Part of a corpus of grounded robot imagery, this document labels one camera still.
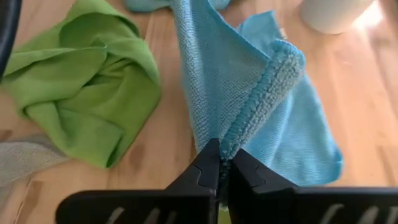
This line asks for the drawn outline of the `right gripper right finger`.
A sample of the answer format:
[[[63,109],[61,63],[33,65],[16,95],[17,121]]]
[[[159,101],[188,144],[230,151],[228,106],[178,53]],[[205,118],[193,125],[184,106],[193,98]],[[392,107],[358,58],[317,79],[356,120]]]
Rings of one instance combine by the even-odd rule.
[[[299,187],[241,149],[231,162],[232,223],[397,224],[397,189]]]

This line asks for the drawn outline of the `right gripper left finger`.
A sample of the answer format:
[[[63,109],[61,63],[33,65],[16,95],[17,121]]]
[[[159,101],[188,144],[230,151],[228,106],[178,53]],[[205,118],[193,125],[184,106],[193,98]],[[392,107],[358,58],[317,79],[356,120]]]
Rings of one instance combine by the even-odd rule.
[[[63,199],[57,224],[216,223],[219,141],[211,139],[163,190],[87,190]]]

